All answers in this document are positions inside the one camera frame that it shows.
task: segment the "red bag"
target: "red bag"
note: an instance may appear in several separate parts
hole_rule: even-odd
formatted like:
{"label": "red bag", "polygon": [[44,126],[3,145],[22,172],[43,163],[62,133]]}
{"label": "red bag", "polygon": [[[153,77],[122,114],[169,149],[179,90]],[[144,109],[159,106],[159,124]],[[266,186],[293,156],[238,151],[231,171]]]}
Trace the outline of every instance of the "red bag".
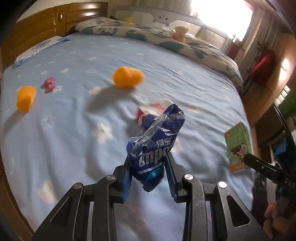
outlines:
{"label": "red bag", "polygon": [[249,74],[255,83],[265,85],[276,67],[276,54],[273,50],[265,50],[262,59],[254,66]]}

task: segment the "blue plastic package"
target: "blue plastic package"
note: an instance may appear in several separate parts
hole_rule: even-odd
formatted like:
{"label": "blue plastic package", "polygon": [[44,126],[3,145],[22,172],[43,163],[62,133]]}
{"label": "blue plastic package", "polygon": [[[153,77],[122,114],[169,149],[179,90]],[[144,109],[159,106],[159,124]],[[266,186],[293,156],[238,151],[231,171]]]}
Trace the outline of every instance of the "blue plastic package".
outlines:
{"label": "blue plastic package", "polygon": [[176,105],[170,105],[159,117],[148,114],[144,129],[128,141],[126,151],[132,175],[152,191],[164,177],[166,154],[173,147],[185,121],[185,114]]}

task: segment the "gray curtain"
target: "gray curtain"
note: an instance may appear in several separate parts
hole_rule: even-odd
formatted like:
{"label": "gray curtain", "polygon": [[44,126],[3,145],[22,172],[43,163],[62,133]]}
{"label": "gray curtain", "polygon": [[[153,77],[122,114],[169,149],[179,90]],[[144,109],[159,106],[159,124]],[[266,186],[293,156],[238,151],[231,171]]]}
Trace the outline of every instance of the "gray curtain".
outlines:
{"label": "gray curtain", "polygon": [[280,23],[270,12],[265,10],[256,29],[257,33],[249,44],[244,59],[239,66],[239,70],[244,80],[248,77],[249,71],[260,60],[259,57],[261,52],[259,51],[257,44],[264,44],[268,49],[273,49],[279,39],[280,30]]}
{"label": "gray curtain", "polygon": [[187,15],[191,14],[191,0],[132,0],[131,5],[155,7]]}

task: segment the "green box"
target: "green box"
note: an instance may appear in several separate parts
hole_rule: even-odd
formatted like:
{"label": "green box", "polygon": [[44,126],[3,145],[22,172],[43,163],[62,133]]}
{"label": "green box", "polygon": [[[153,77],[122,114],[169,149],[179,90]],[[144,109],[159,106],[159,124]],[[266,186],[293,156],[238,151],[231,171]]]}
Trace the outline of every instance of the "green box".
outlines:
{"label": "green box", "polygon": [[225,134],[227,151],[229,156],[229,169],[236,172],[247,168],[244,164],[244,156],[252,153],[251,142],[247,127],[239,122]]}

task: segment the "yellow knitted object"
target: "yellow knitted object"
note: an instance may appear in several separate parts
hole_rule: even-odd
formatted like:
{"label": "yellow knitted object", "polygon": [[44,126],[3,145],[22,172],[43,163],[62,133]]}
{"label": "yellow knitted object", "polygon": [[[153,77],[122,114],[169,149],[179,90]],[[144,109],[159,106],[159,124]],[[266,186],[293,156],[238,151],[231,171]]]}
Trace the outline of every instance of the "yellow knitted object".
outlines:
{"label": "yellow knitted object", "polygon": [[113,74],[113,81],[118,88],[130,88],[141,83],[144,74],[139,69],[131,69],[128,67],[119,67]]}
{"label": "yellow knitted object", "polygon": [[33,86],[25,86],[17,93],[17,108],[21,112],[29,112],[36,96],[36,88]]}

